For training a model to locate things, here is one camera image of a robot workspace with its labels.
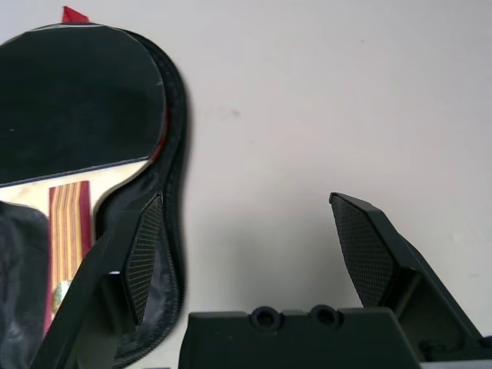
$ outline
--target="white wall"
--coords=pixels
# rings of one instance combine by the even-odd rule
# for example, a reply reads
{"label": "white wall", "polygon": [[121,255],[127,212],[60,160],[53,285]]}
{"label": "white wall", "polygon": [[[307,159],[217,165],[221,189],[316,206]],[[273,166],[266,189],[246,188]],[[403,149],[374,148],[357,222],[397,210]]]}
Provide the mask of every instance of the white wall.
{"label": "white wall", "polygon": [[[2,1],[2,41],[70,5],[180,68],[189,310],[360,305],[341,191],[383,209],[492,334],[492,2]],[[134,368],[176,368],[184,331]]]}

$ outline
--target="ping pong paddle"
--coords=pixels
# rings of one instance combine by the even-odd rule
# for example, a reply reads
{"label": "ping pong paddle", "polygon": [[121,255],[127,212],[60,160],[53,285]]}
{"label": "ping pong paddle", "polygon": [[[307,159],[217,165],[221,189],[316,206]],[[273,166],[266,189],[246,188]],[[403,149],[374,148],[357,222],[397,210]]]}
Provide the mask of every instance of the ping pong paddle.
{"label": "ping pong paddle", "polygon": [[0,47],[0,94],[0,201],[49,217],[49,324],[91,246],[98,205],[164,144],[164,86],[127,33],[53,25]]}

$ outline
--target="red tag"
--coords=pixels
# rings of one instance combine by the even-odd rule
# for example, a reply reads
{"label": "red tag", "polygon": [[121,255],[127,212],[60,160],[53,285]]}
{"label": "red tag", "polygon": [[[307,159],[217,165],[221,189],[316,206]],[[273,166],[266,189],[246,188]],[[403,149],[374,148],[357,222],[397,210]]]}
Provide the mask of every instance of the red tag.
{"label": "red tag", "polygon": [[68,6],[63,7],[62,23],[89,23],[89,18]]}

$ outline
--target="striped paddle handle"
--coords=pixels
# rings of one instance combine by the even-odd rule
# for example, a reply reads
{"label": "striped paddle handle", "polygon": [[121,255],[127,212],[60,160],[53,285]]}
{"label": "striped paddle handle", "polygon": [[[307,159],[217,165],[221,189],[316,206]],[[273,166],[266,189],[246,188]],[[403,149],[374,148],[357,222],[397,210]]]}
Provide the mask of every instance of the striped paddle handle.
{"label": "striped paddle handle", "polygon": [[49,189],[49,269],[45,332],[91,248],[89,182]]}

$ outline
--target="black rubber paddle surface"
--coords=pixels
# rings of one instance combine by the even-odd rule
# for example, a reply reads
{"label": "black rubber paddle surface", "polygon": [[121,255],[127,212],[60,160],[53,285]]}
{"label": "black rubber paddle surface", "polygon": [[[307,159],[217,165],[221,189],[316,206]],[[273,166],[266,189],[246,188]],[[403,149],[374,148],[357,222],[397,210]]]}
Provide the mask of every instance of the black rubber paddle surface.
{"label": "black rubber paddle surface", "polygon": [[164,111],[161,74],[125,32],[26,32],[0,47],[0,186],[145,160]]}

